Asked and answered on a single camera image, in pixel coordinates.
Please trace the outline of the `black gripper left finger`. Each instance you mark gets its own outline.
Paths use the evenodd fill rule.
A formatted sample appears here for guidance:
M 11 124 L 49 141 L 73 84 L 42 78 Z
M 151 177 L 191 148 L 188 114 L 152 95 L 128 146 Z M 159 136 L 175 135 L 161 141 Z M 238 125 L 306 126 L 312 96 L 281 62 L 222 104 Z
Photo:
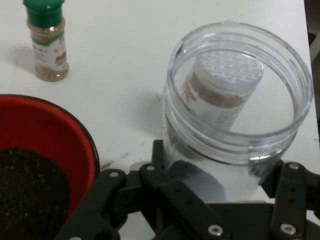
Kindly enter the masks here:
M 101 171 L 56 238 L 118 240 L 128 215 L 141 212 L 157 240 L 230 240 L 230 227 L 183 182 L 163 170 L 164 142 L 155 140 L 151 161 L 129 173 Z

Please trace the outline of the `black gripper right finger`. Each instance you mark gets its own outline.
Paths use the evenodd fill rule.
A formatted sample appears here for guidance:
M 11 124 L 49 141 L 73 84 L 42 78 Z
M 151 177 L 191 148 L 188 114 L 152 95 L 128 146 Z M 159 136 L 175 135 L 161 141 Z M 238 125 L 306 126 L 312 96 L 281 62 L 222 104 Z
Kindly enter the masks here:
M 275 240 L 318 240 L 320 226 L 307 220 L 307 211 L 320 217 L 320 175 L 297 162 L 278 160 L 261 184 L 274 199 L 270 231 Z

